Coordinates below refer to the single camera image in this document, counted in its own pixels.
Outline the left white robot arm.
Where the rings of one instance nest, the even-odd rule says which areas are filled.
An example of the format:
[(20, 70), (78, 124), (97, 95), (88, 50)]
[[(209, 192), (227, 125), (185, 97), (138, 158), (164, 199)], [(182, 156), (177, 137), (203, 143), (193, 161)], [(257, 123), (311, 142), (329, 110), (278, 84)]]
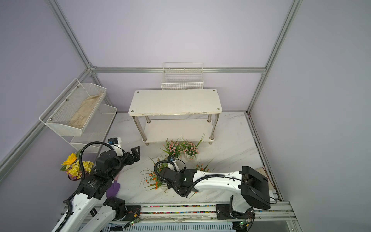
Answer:
[(102, 145), (108, 150), (100, 154), (96, 166), (89, 175), (86, 175), (85, 172), (82, 173), (77, 190), (64, 201), (68, 209), (54, 227), (54, 232), (100, 232), (111, 221), (124, 219), (128, 220), (128, 223), (123, 227), (126, 229), (139, 220), (141, 211), (139, 206), (129, 210), (125, 206), (124, 200), (112, 196), (105, 200), (100, 210), (94, 213), (93, 218), (86, 225), (83, 224), (85, 218), (113, 185), (121, 170), (140, 160), (141, 148), (139, 146), (118, 156), (112, 144), (94, 141), (81, 149), (80, 162), (84, 151), (92, 145)]

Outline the white two-tier rack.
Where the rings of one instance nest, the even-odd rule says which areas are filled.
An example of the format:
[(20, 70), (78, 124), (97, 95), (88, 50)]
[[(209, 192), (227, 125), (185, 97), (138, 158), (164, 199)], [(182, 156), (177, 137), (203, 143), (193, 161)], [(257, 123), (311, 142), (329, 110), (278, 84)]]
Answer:
[(146, 144), (178, 138), (212, 144), (221, 113), (216, 89), (137, 90), (128, 112)]

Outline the beige cloth on table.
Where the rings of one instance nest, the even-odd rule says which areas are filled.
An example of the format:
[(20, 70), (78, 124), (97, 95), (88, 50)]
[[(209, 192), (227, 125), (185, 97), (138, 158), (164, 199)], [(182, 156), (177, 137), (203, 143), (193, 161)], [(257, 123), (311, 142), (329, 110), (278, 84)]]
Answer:
[(265, 168), (264, 168), (264, 167), (260, 167), (260, 168), (256, 168), (255, 170), (256, 170), (258, 173), (262, 174), (263, 176), (265, 176), (265, 177), (268, 179), (269, 190), (274, 190), (274, 185), (272, 184), (272, 181), (271, 181), (271, 179), (269, 178), (268, 173), (267, 173), (267, 171), (265, 170)]

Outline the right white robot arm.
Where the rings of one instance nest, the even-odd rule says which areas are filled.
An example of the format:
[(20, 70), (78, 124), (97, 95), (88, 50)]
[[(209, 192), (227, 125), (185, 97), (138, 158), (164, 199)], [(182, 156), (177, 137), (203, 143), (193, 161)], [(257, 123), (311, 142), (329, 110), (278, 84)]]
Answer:
[(271, 205), (269, 179), (249, 166), (229, 173), (208, 173), (183, 168), (174, 161), (162, 160), (154, 165), (154, 173), (160, 181), (177, 195), (187, 198), (193, 192), (225, 190), (233, 195), (228, 204), (217, 204), (217, 219), (256, 218), (255, 210), (269, 210)]

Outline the white mesh wall shelf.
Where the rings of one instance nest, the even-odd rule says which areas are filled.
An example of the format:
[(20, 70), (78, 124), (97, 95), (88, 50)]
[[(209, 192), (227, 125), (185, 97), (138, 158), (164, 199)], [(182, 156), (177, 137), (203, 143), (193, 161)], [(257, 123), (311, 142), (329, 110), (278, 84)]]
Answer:
[(107, 89), (74, 79), (39, 120), (75, 150), (105, 141), (117, 108), (105, 103)]

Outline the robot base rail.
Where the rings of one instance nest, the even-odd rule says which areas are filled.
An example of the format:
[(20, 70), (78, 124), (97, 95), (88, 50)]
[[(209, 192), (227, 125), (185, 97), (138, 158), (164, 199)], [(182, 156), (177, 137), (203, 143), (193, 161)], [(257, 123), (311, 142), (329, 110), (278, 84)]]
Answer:
[(215, 229), (218, 221), (236, 222), (232, 229), (249, 231), (255, 221), (289, 221), (297, 228), (297, 218), (289, 202), (276, 202), (270, 209), (247, 207), (246, 212), (234, 211), (232, 203), (171, 203), (171, 204), (126, 204), (112, 198), (104, 204), (97, 199), (76, 198), (68, 204), (66, 213), (53, 229), (55, 232), (100, 232), (108, 224), (122, 224), (121, 229), (135, 228), (135, 224), (154, 223), (150, 230), (177, 230), (177, 224), (186, 228), (187, 223), (208, 223)]

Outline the pink flower pot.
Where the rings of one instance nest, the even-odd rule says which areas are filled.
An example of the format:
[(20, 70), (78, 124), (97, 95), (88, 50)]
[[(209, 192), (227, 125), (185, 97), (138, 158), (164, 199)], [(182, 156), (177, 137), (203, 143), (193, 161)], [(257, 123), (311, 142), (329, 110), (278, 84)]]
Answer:
[(179, 136), (176, 140), (166, 139), (162, 151), (167, 153), (168, 156), (174, 156), (175, 158), (178, 159), (181, 157), (183, 151), (182, 142), (183, 142), (182, 136)]
[(189, 159), (194, 160), (196, 159), (199, 152), (199, 146), (203, 142), (204, 135), (201, 137), (201, 139), (198, 142), (193, 142), (187, 139), (182, 139), (181, 142), (181, 152)]

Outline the beige cloth in shelf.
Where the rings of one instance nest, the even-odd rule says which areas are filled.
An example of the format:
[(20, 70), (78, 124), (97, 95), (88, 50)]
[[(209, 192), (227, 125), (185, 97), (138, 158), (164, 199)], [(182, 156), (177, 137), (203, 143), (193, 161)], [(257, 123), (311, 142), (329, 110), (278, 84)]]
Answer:
[(90, 95), (88, 98), (83, 100), (77, 112), (70, 119), (68, 125), (74, 128), (82, 129), (92, 114), (93, 109), (98, 104), (101, 96), (102, 93)]

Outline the purple pink spray bottle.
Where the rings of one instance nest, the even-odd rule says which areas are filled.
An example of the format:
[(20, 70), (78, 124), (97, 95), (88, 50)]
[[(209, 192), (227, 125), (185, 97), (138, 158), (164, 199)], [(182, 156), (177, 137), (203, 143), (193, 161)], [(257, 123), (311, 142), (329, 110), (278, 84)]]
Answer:
[(118, 174), (111, 185), (111, 187), (106, 191), (106, 198), (109, 199), (111, 197), (116, 197), (119, 190), (120, 190), (120, 184), (118, 182), (120, 174)]

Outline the orange flower pot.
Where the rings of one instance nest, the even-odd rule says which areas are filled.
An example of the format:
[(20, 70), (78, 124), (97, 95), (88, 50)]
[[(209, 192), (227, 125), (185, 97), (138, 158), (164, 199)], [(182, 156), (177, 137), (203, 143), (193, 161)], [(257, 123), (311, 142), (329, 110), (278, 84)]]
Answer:
[(210, 161), (198, 160), (194, 165), (194, 169), (197, 171), (210, 173), (213, 171), (213, 169), (210, 169), (211, 162), (212, 162), (211, 160)]
[(155, 164), (158, 161), (165, 161), (165, 160), (167, 160), (167, 157), (159, 158), (157, 159), (156, 162), (152, 160), (153, 162), (152, 169), (145, 168), (144, 170), (141, 171), (141, 176), (143, 176), (143, 179), (141, 180), (140, 184), (144, 185), (144, 188), (147, 188), (147, 190), (158, 190), (160, 188), (168, 187), (168, 185), (163, 180), (161, 180), (157, 176), (156, 172), (154, 171)]

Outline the yellow flower bouquet vase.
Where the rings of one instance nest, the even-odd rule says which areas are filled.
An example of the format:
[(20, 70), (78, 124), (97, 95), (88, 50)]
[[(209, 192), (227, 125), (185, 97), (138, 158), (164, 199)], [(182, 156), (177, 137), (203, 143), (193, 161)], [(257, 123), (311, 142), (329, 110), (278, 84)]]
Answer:
[[(66, 161), (63, 162), (60, 169), (60, 171), (64, 172), (67, 175), (68, 179), (71, 181), (80, 180), (82, 177), (82, 171), (79, 162), (80, 154), (81, 150), (70, 154)], [(91, 161), (82, 161), (82, 163), (86, 175), (90, 174), (92, 168), (94, 167), (94, 163)]]

